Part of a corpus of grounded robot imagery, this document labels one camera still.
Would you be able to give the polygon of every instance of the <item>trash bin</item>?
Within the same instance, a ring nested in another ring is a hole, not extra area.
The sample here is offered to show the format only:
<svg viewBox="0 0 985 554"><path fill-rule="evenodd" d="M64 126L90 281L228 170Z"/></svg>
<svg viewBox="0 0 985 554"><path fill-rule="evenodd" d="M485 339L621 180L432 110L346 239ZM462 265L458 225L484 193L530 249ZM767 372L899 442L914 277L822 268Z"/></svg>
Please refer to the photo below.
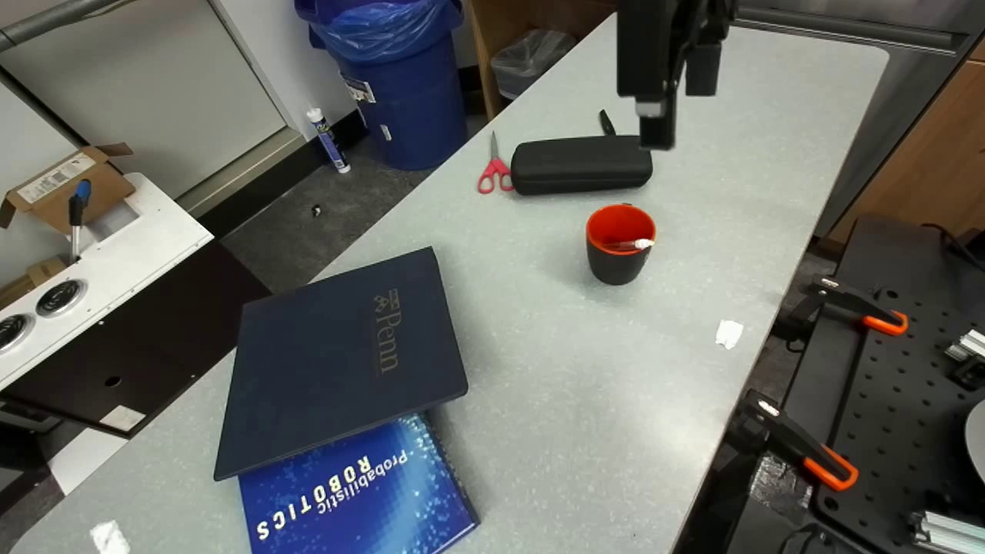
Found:
<svg viewBox="0 0 985 554"><path fill-rule="evenodd" d="M384 164L434 170L462 147L458 0L295 0L295 12L340 61Z"/></svg>

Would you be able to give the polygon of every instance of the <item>scissors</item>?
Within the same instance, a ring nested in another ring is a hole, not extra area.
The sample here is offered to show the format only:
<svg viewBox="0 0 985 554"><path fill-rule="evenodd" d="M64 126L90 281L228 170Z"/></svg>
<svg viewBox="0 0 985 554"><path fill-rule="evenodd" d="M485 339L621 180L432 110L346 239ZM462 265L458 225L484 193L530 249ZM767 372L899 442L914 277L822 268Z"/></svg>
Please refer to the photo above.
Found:
<svg viewBox="0 0 985 554"><path fill-rule="evenodd" d="M480 193L492 193L495 189L500 191L513 191L512 165L500 158L500 137L492 133L492 137L490 137L490 164L485 164L485 170L484 170L484 174L478 180L478 191Z"/></svg>

